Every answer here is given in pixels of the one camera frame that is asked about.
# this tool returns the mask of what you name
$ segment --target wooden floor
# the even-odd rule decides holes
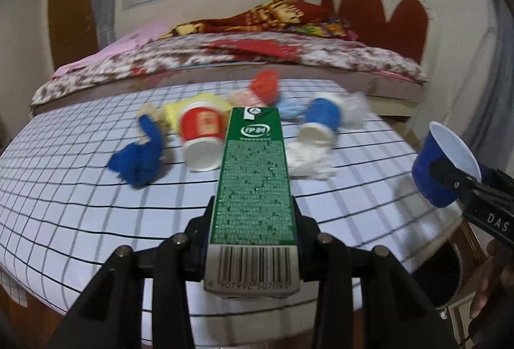
[[[11,300],[9,295],[0,287],[0,310],[10,321],[20,340],[29,349],[44,349],[53,331],[62,320],[62,316],[45,306],[39,300],[27,293],[28,307],[21,307]],[[363,348],[363,315],[358,311],[354,315],[354,349]],[[245,346],[248,348],[267,349],[309,349],[312,333],[282,339],[266,345]]]

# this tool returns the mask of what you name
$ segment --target red headboard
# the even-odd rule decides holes
[[[322,0],[321,5],[335,12],[333,0]],[[419,0],[402,0],[388,22],[382,0],[341,0],[337,15],[351,22],[359,41],[421,62],[428,16]]]

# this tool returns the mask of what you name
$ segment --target screw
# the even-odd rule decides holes
[[[387,249],[385,246],[375,246],[373,251],[380,257],[386,257],[387,255],[389,255],[389,249]]]
[[[185,233],[176,233],[171,236],[171,240],[175,242],[176,245],[182,245],[188,241],[188,236]]]
[[[322,245],[328,245],[333,240],[333,237],[328,233],[319,233],[316,236],[316,240]]]
[[[127,257],[130,255],[132,248],[129,245],[121,245],[116,249],[116,256]]]

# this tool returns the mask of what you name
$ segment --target door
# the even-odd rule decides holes
[[[55,69],[98,51],[89,0],[48,0],[48,29]]]

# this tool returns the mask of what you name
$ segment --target paper cup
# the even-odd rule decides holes
[[[423,148],[412,165],[412,176],[423,196],[439,208],[450,205],[458,198],[456,193],[430,176],[430,164],[441,157],[479,182],[482,180],[479,164],[462,139],[442,124],[431,122]]]
[[[179,115],[184,159],[191,170],[219,168],[223,158],[223,117],[211,101],[194,101]]]
[[[332,144],[341,123],[340,99],[332,93],[317,93],[307,106],[305,123],[297,140],[306,144]]]

